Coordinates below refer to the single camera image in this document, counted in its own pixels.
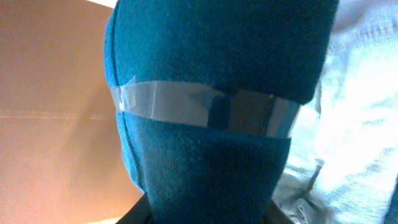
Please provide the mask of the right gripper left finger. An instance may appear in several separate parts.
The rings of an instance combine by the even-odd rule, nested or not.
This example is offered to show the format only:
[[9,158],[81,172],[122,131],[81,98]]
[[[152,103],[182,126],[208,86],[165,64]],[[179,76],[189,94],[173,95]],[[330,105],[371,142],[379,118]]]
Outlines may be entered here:
[[151,224],[152,215],[147,194],[144,194],[137,203],[116,224]]

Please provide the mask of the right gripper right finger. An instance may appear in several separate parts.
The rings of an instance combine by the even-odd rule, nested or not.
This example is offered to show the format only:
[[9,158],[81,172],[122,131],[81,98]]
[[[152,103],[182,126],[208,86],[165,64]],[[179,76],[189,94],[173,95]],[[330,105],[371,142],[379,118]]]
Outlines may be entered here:
[[264,215],[264,224],[294,224],[294,222],[274,202],[271,202]]

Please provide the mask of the light blue jeans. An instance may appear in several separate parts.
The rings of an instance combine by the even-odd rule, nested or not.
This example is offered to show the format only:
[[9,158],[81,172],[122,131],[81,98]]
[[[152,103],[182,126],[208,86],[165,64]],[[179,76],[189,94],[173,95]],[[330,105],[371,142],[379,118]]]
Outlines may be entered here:
[[397,2],[341,1],[274,202],[289,223],[397,222]]

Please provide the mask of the teal taped shirt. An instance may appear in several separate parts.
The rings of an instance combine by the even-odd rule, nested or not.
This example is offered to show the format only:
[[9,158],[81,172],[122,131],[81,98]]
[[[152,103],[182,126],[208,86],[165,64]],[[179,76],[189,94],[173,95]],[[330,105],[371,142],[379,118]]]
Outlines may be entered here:
[[116,3],[105,75],[141,223],[262,223],[338,2]]

